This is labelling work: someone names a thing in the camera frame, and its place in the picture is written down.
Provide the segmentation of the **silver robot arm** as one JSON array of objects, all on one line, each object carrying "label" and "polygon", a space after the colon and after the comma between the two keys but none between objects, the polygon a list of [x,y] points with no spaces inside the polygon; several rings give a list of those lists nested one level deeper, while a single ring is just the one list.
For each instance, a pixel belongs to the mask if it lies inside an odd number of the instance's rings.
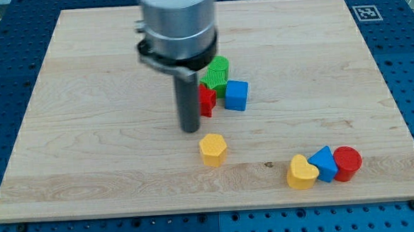
[{"label": "silver robot arm", "polygon": [[138,0],[136,21],[140,61],[155,70],[191,82],[214,56],[217,44],[215,0]]}]

